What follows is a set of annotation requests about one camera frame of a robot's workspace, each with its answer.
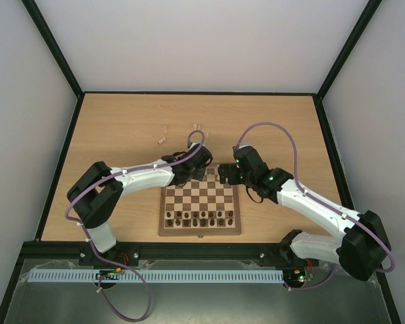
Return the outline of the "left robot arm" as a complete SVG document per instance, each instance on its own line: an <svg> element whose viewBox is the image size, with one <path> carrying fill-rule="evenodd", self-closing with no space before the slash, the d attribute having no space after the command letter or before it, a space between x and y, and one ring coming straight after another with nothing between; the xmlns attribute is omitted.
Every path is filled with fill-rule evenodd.
<svg viewBox="0 0 405 324"><path fill-rule="evenodd" d="M201 181L212 160L203 144L193 143L187 151L134 167L96 162L69 189L70 206L65 217L71 219L70 211L75 210L78 216L74 220L84 228L97 251L105 253L117 244L109 218L120 198L148 188L184 185L191 179Z"/></svg>

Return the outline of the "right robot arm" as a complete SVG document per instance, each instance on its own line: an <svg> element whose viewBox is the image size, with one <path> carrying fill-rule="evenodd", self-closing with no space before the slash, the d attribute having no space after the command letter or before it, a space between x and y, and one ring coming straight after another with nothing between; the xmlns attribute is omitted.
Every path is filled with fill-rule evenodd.
<svg viewBox="0 0 405 324"><path fill-rule="evenodd" d="M328 232L328 236L297 234L281 247L288 264L301 259L318 259L339 265L355 279L366 281L385 258L391 259L391 246L381 218L372 211L342 207L303 186L289 172L271 169L250 145L234 151L235 163L218 167L222 184L243 185L261 200L270 200L304 215Z"/></svg>

